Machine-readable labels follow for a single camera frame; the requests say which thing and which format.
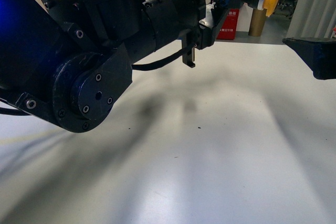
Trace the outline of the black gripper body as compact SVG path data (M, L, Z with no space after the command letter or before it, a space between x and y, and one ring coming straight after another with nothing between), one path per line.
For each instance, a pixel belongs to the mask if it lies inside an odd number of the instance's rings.
M198 23L193 31L181 37L182 47L188 51L182 54L182 62L190 68L195 67L195 49L212 46L228 14L228 8L205 0L196 0L199 8Z

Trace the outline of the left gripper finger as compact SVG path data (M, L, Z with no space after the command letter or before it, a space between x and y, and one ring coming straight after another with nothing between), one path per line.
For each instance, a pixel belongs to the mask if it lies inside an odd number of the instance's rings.
M284 38L318 80L335 79L335 38Z

